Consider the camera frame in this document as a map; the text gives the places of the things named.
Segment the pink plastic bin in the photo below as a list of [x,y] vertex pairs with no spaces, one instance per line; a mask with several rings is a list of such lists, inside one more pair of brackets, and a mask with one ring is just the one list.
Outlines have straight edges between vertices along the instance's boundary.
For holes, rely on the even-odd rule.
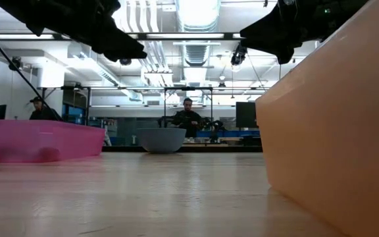
[[0,163],[64,161],[101,153],[105,130],[45,120],[0,120]]

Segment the person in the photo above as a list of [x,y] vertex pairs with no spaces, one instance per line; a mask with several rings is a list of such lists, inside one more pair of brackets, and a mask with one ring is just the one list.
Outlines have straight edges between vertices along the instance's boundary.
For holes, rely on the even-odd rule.
[[54,109],[46,107],[39,97],[35,97],[30,100],[33,103],[35,111],[30,116],[30,120],[55,120],[62,121],[61,116]]
[[184,100],[184,110],[177,112],[172,118],[172,124],[178,128],[186,129],[186,138],[196,138],[197,129],[201,123],[201,116],[192,111],[192,99],[186,98]]

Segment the gray bowl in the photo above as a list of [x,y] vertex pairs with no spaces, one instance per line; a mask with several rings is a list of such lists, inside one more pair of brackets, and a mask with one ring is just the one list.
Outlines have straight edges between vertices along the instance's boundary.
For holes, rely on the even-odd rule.
[[139,128],[137,138],[150,153],[173,153],[182,147],[185,133],[181,128]]

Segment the cap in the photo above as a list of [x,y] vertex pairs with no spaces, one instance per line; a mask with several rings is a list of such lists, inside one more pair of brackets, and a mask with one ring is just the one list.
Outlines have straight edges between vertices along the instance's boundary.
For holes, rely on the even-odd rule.
[[36,96],[35,98],[30,100],[30,103],[34,103],[34,102],[38,102],[38,101],[42,101],[42,100],[38,96]]

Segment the man in dark jacket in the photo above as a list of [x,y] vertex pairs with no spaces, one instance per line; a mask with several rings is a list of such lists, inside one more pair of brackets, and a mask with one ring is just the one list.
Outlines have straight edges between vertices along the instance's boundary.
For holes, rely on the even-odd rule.
[[46,107],[39,97],[35,97],[34,99],[30,100],[30,103],[33,103],[33,106],[35,108],[32,116],[30,116],[30,120],[62,121],[62,118],[58,115],[58,113],[54,109]]
[[201,116],[192,111],[192,100],[186,98],[184,100],[184,110],[177,112],[172,120],[172,124],[177,125],[179,128],[186,129],[186,138],[196,138],[197,129],[201,123]]

